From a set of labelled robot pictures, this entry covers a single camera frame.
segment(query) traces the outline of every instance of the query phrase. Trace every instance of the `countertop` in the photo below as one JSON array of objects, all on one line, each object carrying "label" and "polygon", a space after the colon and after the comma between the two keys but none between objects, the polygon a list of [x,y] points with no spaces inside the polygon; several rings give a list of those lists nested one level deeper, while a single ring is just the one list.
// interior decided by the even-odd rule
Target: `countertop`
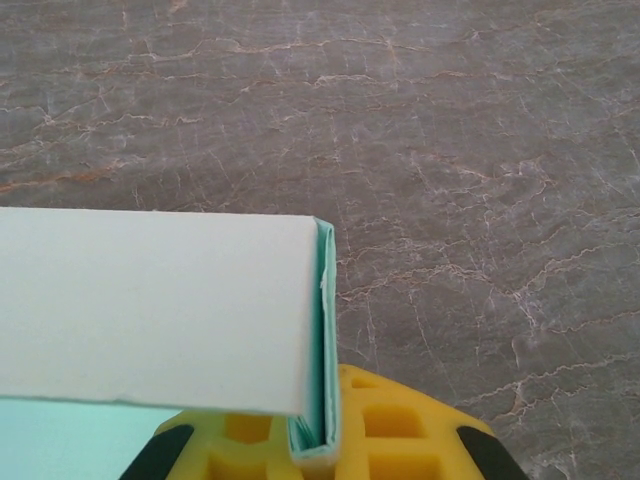
[{"label": "countertop", "polygon": [[0,205],[335,224],[342,362],[640,478],[635,0],[12,0]]}]

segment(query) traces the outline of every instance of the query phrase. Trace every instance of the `brown marble countertop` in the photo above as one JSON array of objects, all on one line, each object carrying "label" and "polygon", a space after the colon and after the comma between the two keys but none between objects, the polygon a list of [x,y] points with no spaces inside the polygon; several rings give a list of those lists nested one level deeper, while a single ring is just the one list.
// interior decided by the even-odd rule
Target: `brown marble countertop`
[{"label": "brown marble countertop", "polygon": [[8,0],[0,205],[313,214],[343,362],[640,478],[635,0]]}]

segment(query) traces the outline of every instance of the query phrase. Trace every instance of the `yellow plastic stand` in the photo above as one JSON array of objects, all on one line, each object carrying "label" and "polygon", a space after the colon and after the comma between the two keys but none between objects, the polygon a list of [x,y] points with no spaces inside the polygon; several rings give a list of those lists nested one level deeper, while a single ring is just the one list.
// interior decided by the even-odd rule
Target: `yellow plastic stand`
[{"label": "yellow plastic stand", "polygon": [[343,432],[335,465],[296,466],[289,455],[284,418],[186,411],[155,434],[181,425],[193,427],[166,480],[489,478],[480,472],[458,434],[458,428],[472,427],[492,438],[484,423],[356,367],[340,366],[340,386]]}]

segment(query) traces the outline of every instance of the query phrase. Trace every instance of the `black rubber grip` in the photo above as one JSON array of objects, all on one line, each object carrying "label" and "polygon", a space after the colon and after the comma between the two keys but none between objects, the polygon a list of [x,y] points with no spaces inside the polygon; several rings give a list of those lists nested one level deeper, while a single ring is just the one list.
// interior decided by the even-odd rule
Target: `black rubber grip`
[{"label": "black rubber grip", "polygon": [[191,425],[178,425],[147,442],[120,480],[166,480],[193,434]]},{"label": "black rubber grip", "polygon": [[458,436],[485,480],[529,480],[496,437],[473,427],[458,428]]}]

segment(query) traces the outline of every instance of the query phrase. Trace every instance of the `white paper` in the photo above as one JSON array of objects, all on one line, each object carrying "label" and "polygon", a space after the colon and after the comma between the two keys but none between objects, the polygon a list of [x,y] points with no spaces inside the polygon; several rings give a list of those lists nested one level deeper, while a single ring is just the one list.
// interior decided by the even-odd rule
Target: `white paper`
[{"label": "white paper", "polygon": [[0,209],[0,396],[301,415],[311,217]]}]

